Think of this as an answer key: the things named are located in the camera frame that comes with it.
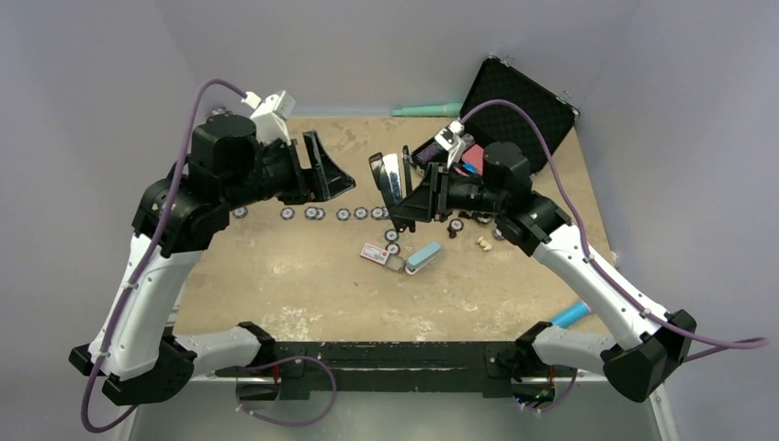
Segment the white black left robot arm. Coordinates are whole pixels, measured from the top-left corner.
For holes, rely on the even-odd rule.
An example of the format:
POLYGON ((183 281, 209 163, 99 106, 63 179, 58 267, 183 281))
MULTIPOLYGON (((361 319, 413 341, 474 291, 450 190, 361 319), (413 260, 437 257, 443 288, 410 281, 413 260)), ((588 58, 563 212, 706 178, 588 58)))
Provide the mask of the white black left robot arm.
POLYGON ((355 186, 315 131, 303 141, 309 168, 300 165, 294 141, 262 142, 248 118, 214 116, 192 132, 187 172, 171 172, 146 189, 112 312, 96 339, 69 356, 81 373, 104 378, 102 391, 112 403, 166 401, 192 378, 223 369, 253 376, 271 369, 275 341, 258 325, 177 335, 172 315, 193 267, 236 209, 269 199, 288 206, 325 202, 355 186))

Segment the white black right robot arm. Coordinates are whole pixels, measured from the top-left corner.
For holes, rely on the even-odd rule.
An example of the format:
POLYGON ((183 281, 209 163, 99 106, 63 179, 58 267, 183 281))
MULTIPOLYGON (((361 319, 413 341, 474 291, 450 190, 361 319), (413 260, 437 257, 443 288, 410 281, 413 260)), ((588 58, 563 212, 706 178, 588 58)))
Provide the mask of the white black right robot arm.
POLYGON ((507 242, 564 281, 609 331, 579 333, 538 322, 516 339, 506 359, 512 370, 536 374, 553 365, 585 370, 604 376, 623 397, 643 402, 685 361, 694 318, 684 310, 667 311, 596 253, 570 214, 533 190, 530 163, 517 145, 488 145, 480 176, 430 163, 406 195, 390 169, 397 162, 381 153, 368 160, 397 229, 445 221, 454 210, 489 213, 507 242))

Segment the black stapler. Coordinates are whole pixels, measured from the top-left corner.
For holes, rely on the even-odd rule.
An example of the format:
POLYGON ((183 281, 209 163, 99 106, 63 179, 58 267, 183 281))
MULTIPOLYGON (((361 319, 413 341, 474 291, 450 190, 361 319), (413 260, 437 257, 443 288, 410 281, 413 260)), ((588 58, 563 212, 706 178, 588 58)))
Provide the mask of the black stapler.
POLYGON ((388 209, 397 206, 413 190, 412 157, 407 146, 401 154, 374 153, 368 164, 375 185, 388 209))

